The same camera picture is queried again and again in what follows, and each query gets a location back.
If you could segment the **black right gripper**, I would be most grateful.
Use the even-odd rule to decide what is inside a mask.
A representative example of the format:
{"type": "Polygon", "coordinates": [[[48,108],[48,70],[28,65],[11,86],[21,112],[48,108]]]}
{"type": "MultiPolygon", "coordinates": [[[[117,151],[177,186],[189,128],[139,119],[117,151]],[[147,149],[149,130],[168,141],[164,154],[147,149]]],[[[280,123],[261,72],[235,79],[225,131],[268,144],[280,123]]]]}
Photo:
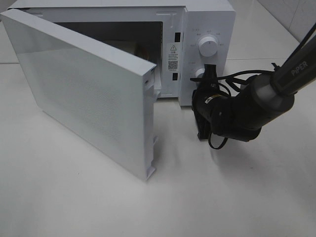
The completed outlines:
{"type": "Polygon", "coordinates": [[[216,65],[205,64],[203,78],[191,78],[197,83],[192,94],[192,110],[199,140],[208,140],[211,133],[211,114],[223,99],[231,97],[230,90],[216,79],[216,65]]]}

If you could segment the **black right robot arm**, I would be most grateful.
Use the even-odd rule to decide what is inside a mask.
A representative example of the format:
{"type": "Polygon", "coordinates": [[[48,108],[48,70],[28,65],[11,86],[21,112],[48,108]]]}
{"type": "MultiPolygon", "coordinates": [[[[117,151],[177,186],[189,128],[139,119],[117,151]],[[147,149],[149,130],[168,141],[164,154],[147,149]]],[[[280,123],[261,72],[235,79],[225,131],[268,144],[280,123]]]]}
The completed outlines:
{"type": "Polygon", "coordinates": [[[282,66],[273,71],[247,70],[218,77],[216,66],[206,64],[200,78],[192,78],[197,137],[211,142],[213,134],[248,142],[264,125],[289,111],[295,94],[316,79],[316,28],[312,26],[282,66]]]}

